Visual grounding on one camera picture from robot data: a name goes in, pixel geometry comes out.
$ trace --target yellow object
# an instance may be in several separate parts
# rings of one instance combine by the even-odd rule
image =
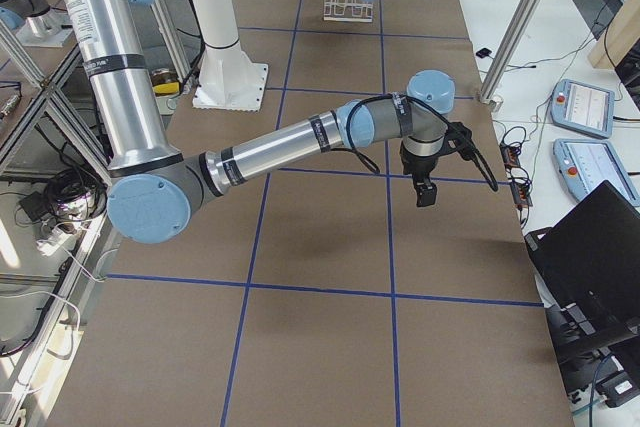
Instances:
[[[168,84],[154,85],[153,91],[156,95],[177,94],[180,91],[178,82],[169,82]]]

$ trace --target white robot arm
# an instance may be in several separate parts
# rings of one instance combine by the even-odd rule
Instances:
[[[418,206],[435,202],[429,174],[452,152],[474,161],[498,188],[471,132],[447,120],[454,84],[437,71],[415,75],[406,94],[353,101],[219,153],[184,159],[167,141],[128,0],[64,1],[114,152],[107,212],[126,237],[163,242],[231,187],[341,146],[362,160],[359,147],[391,138],[403,139],[401,158]]]

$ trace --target brown table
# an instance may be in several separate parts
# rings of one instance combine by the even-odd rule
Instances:
[[[505,180],[458,0],[381,0],[355,26],[319,20],[321,0],[234,1],[268,91],[259,113],[183,102],[185,154],[433,68]],[[300,162],[170,242],[125,242],[48,425],[573,425],[508,187],[445,158],[418,210],[397,150],[368,149],[379,176],[346,153]]]

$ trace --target black monitor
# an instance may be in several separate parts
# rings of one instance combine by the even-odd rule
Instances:
[[[640,385],[640,338],[627,329],[640,318],[640,213],[605,181],[542,238],[528,236],[527,243],[558,305],[575,304],[593,327],[587,332],[592,339],[629,333],[628,340],[610,337],[591,346],[608,347]]]

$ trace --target white table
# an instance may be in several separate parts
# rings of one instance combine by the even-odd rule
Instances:
[[[464,12],[469,37],[474,50],[483,47],[498,50],[500,41],[520,0],[460,0]],[[640,118],[638,108],[620,83],[613,70],[598,70],[591,67],[587,59],[595,45],[589,26],[584,22],[572,0],[541,0],[535,15],[529,23],[512,65],[523,65],[541,59],[563,57],[581,45],[588,45],[562,60],[538,63],[534,69],[519,69],[505,73],[496,90],[504,98],[502,108],[493,116],[507,129],[521,125],[527,132],[536,127],[536,108],[551,95],[555,84],[561,78],[569,78],[588,84],[611,89],[621,99],[615,102],[615,115],[626,118]],[[478,69],[487,71],[492,60],[476,58]],[[538,109],[541,116],[546,112],[546,103]],[[496,123],[496,135],[502,137],[503,125]],[[529,210],[529,221],[525,232],[555,225],[575,205],[577,201],[569,194],[553,162],[552,145],[558,138],[588,138],[570,130],[553,125],[550,118],[540,123],[531,135],[531,141],[524,144],[520,162],[530,174],[534,173],[532,191],[533,207]],[[520,132],[514,132],[508,141],[521,140]],[[614,145],[627,171],[640,170],[640,124],[616,122],[613,135],[609,139]],[[640,178],[632,177],[634,185],[640,189]],[[588,425],[585,413],[574,417],[577,427]],[[636,398],[617,409],[596,406],[594,424],[599,427],[631,427],[640,425],[640,398]]]

